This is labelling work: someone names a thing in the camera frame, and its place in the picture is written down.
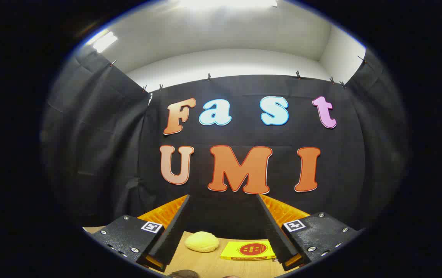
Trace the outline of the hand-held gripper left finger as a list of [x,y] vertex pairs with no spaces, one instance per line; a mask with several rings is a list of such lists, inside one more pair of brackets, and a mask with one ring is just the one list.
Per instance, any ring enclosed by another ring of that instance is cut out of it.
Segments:
[[170,201],[139,217],[123,215],[90,234],[104,248],[135,264],[164,272],[187,225],[190,195]]

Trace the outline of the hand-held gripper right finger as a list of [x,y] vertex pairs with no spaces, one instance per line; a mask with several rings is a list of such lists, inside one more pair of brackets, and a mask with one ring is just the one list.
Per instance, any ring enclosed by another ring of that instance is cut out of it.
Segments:
[[265,194],[257,200],[266,238],[285,271],[321,260],[361,233],[325,212],[308,214]]

